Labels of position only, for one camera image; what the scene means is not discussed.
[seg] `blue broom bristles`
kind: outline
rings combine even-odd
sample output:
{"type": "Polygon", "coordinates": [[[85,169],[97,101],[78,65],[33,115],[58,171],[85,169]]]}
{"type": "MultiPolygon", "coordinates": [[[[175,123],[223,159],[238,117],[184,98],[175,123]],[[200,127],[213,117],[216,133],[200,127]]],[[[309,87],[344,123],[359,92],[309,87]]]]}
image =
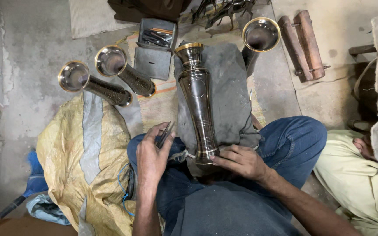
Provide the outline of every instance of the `blue broom bristles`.
{"type": "Polygon", "coordinates": [[[30,171],[32,172],[32,175],[43,174],[43,168],[39,162],[39,159],[37,158],[36,151],[29,152],[29,154],[27,155],[27,162],[30,165],[30,171]]]}
{"type": "Polygon", "coordinates": [[[47,183],[45,181],[45,176],[43,175],[43,168],[40,165],[37,158],[36,151],[31,151],[27,155],[27,162],[30,164],[31,174],[27,180],[26,191],[23,196],[29,197],[35,193],[43,192],[48,190],[47,183]]]}

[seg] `light green garment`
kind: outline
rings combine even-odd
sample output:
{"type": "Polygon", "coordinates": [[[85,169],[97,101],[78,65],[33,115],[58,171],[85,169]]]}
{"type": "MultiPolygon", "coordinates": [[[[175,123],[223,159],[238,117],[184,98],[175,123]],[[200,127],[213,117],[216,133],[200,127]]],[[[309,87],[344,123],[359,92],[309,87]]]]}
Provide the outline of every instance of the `light green garment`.
{"type": "Polygon", "coordinates": [[[326,190],[341,204],[337,213],[365,236],[378,236],[378,163],[366,160],[352,143],[362,134],[328,131],[314,168],[326,190]]]}

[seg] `brown cloth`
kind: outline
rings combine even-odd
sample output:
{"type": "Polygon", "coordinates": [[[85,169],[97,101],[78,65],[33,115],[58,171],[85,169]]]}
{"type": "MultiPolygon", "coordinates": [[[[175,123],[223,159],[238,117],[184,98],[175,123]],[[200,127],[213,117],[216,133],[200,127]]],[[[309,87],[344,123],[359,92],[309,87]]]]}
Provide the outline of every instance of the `brown cloth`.
{"type": "Polygon", "coordinates": [[[192,0],[108,0],[115,19],[139,23],[142,18],[177,22],[192,0]]]}

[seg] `blue string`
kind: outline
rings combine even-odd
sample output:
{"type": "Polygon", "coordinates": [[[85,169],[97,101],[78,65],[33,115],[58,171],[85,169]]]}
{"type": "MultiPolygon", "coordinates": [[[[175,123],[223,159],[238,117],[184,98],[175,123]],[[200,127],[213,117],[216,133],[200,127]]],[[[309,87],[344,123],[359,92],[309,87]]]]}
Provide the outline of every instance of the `blue string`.
{"type": "Polygon", "coordinates": [[[122,203],[123,203],[123,208],[125,209],[126,212],[128,212],[128,214],[130,214],[131,216],[135,216],[135,214],[133,213],[130,213],[127,209],[126,209],[126,206],[125,206],[125,198],[128,196],[128,193],[125,191],[125,189],[123,188],[122,184],[121,184],[121,180],[119,179],[119,176],[121,175],[123,169],[125,169],[125,167],[129,165],[126,164],[120,171],[119,171],[119,174],[118,174],[118,182],[119,182],[119,186],[122,188],[123,192],[125,193],[125,196],[123,196],[123,200],[122,200],[122,203]]]}

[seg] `grey t-shirt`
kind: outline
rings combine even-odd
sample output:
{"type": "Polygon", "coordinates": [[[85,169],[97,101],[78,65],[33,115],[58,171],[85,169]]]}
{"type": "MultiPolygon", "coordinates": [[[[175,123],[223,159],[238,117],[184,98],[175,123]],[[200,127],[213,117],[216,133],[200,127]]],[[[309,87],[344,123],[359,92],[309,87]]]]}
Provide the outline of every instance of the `grey t-shirt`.
{"type": "Polygon", "coordinates": [[[301,235],[289,218],[275,199],[222,182],[186,197],[171,235],[301,235]]]}

